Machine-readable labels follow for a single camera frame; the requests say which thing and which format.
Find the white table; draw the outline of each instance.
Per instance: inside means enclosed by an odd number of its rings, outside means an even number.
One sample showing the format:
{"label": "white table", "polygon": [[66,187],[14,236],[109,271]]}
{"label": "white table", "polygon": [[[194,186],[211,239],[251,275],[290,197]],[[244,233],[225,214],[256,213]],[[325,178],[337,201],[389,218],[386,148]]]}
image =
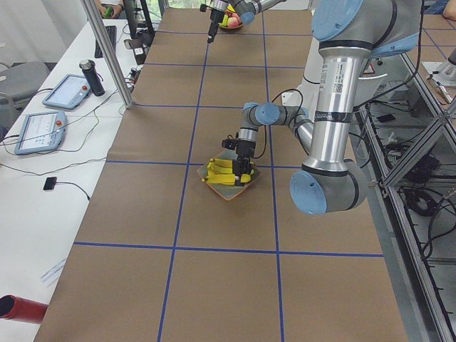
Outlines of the white table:
{"label": "white table", "polygon": [[[136,67],[132,51],[126,50],[123,40],[129,38],[124,20],[106,20],[105,25],[117,26],[116,56],[124,76]],[[74,111],[67,111],[68,122],[77,123],[67,127],[64,150],[77,150],[89,130],[96,124],[93,113],[116,88],[103,58],[93,57],[95,38],[87,23],[75,41],[53,69],[41,88],[53,88],[68,73],[82,75],[78,66],[82,59],[92,59],[96,70],[104,78],[105,95],[91,94]],[[48,93],[39,93],[29,103],[9,132],[20,132],[24,116],[30,113],[49,111],[41,104]],[[78,152],[53,152],[49,155],[13,156],[0,147],[0,163],[21,170],[44,173],[67,165],[87,160],[104,158],[110,148],[124,111],[118,94],[96,110],[99,124]],[[14,151],[14,145],[8,147]],[[56,176],[57,182],[74,182],[92,195],[103,169],[104,161],[89,162],[70,167],[49,175],[26,175],[0,166],[0,296],[13,294],[42,303],[49,303],[56,281],[46,287],[41,275],[65,259],[70,251],[76,232],[86,212],[88,200],[83,192],[73,185],[56,185],[49,192],[43,191],[47,177]],[[0,320],[1,342],[32,341],[38,325]]]}

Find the blue and white device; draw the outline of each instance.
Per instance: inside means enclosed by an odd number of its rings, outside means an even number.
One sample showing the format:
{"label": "blue and white device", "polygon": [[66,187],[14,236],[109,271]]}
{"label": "blue and white device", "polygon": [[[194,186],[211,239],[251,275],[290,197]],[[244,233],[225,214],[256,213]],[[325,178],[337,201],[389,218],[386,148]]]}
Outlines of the blue and white device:
{"label": "blue and white device", "polygon": [[73,110],[90,93],[90,86],[84,76],[68,74],[46,96],[43,104],[48,107]]}
{"label": "blue and white device", "polygon": [[65,129],[66,116],[62,111],[28,114],[14,152],[29,155],[54,151],[62,143]]}

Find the black bottle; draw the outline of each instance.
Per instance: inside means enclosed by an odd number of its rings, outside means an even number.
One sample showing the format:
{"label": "black bottle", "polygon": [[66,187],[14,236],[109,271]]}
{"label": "black bottle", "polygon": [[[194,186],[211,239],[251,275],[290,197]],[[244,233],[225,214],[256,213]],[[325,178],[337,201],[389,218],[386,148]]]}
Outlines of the black bottle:
{"label": "black bottle", "polygon": [[95,70],[95,62],[90,59],[83,59],[79,63],[79,68],[83,70],[85,79],[87,80],[92,92],[95,96],[102,96],[105,93],[105,89],[101,85],[100,79],[98,78],[97,71]]}

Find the chair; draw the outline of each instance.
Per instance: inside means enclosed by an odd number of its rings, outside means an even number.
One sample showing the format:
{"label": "chair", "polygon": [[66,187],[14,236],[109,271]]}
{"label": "chair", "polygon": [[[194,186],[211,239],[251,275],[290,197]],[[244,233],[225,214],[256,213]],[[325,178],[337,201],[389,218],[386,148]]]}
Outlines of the chair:
{"label": "chair", "polygon": [[2,61],[0,64],[6,68],[0,71],[0,125],[10,128],[48,77],[49,70],[40,61],[13,67]]}

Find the black keyboard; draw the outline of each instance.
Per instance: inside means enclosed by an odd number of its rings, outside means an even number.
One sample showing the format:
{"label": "black keyboard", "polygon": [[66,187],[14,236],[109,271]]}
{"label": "black keyboard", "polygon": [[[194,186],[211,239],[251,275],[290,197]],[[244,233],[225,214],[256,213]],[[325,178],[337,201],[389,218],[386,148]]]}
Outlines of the black keyboard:
{"label": "black keyboard", "polygon": [[[116,26],[105,26],[106,31],[108,32],[109,40],[111,41],[114,52],[115,52],[115,44],[117,43],[117,27]],[[101,52],[100,44],[95,40],[95,58],[102,58],[103,52]]]}

